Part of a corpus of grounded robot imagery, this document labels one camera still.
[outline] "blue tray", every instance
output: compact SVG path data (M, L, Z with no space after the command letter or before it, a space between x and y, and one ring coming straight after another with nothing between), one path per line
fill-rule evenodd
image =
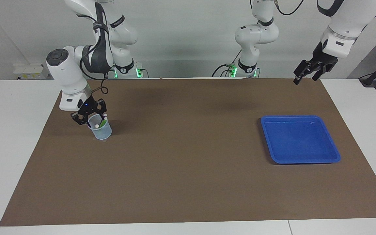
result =
M318 116L264 116L261 119L272 159L279 164L340 161L340 154Z

